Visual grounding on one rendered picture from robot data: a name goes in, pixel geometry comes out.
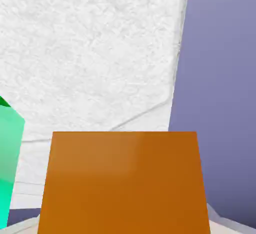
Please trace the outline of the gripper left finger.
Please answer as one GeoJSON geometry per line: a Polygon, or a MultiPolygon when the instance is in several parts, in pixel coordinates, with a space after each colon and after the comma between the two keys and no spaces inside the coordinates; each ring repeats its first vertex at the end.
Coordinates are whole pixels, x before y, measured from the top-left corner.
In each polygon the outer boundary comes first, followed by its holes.
{"type": "Polygon", "coordinates": [[[0,234],[37,234],[40,217],[33,217],[0,229],[0,234]]]}

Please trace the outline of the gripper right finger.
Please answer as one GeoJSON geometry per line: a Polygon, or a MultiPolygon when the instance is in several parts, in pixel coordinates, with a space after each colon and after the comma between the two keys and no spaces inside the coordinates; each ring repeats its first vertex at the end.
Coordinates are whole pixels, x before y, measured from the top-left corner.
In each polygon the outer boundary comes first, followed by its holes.
{"type": "Polygon", "coordinates": [[[221,217],[208,203],[207,211],[211,234],[256,234],[256,229],[221,217]]]}

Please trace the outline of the small orange cube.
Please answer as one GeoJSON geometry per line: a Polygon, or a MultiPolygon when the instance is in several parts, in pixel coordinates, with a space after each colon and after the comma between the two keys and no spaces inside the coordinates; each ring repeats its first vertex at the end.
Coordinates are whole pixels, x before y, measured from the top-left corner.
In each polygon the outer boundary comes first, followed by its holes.
{"type": "Polygon", "coordinates": [[[197,134],[53,132],[37,234],[211,234],[197,134]]]}

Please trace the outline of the large mint green box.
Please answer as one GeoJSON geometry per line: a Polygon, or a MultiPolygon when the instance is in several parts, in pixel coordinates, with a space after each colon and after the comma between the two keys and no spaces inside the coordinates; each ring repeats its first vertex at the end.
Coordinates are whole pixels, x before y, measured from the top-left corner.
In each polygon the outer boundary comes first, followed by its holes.
{"type": "Polygon", "coordinates": [[[0,105],[0,229],[7,226],[25,120],[0,105]]]}

